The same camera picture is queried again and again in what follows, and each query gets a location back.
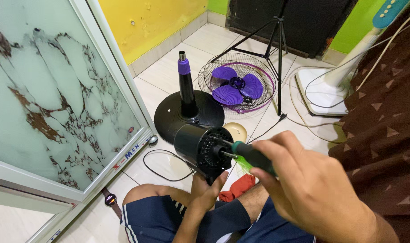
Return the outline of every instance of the white fan base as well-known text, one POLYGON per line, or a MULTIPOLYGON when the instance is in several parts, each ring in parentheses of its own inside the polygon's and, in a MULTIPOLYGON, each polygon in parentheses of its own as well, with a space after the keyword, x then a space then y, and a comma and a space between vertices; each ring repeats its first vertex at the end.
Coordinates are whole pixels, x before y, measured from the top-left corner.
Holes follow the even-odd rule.
MULTIPOLYGON (((348 114, 348 110, 345 107, 344 102, 334 106, 332 108, 322 108, 312 104, 307 98, 305 89, 307 85, 316 77, 327 72, 327 69, 303 69, 296 74, 296 80, 301 90, 301 95, 306 102, 311 113, 316 115, 330 115, 330 116, 343 116, 348 114)), ((344 99, 347 90, 340 87, 335 87, 327 84, 324 81, 326 75, 313 81, 307 89, 307 95, 309 99, 320 106, 332 106, 342 99, 344 99)))

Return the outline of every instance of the small beige bowl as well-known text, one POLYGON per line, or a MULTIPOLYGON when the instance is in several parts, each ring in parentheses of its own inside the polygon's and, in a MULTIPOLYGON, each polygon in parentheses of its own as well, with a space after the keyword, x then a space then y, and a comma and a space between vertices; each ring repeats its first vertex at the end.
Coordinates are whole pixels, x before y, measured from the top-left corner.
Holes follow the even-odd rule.
POLYGON ((230 135, 235 141, 246 142, 247 139, 247 131, 246 129, 239 123, 230 122, 223 125, 223 127, 229 131, 230 135))

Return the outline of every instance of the white standing fan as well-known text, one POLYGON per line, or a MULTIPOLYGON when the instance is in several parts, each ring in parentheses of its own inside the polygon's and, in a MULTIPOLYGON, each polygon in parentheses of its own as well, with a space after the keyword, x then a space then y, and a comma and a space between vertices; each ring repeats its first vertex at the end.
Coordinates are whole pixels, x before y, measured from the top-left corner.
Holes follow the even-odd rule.
POLYGON ((296 74, 301 94, 311 113, 329 116, 343 116, 348 113, 344 102, 341 102, 351 89, 347 81, 352 77, 348 74, 363 57, 359 54, 373 45, 382 30, 394 21, 409 2, 410 0, 387 0, 373 17, 373 29, 337 65, 343 65, 342 67, 327 74, 325 73, 329 69, 303 69, 296 74))

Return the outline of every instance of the knee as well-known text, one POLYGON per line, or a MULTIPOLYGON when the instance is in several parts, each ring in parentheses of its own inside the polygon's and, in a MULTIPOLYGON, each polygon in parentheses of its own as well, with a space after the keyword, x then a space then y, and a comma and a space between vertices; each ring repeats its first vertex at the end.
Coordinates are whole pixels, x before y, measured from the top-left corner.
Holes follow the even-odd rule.
POLYGON ((133 187, 125 196, 122 205, 147 197, 161 196, 161 193, 164 193, 164 190, 161 187, 163 186, 153 184, 142 184, 133 187))

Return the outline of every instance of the purple fan blade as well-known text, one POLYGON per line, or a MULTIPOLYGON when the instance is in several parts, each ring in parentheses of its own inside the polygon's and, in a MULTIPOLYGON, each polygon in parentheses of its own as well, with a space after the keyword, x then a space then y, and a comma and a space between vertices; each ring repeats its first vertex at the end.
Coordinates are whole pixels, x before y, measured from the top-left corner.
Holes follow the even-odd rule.
POLYGON ((239 105, 243 102, 240 91, 230 85, 224 85, 213 90, 212 96, 218 102, 229 106, 239 105))
POLYGON ((262 83, 255 75, 247 74, 243 79, 246 85, 240 90, 241 94, 251 97, 252 99, 257 99, 262 96, 262 83))
POLYGON ((212 76, 220 79, 230 80, 237 77, 237 72, 230 67, 218 67, 212 71, 212 76))

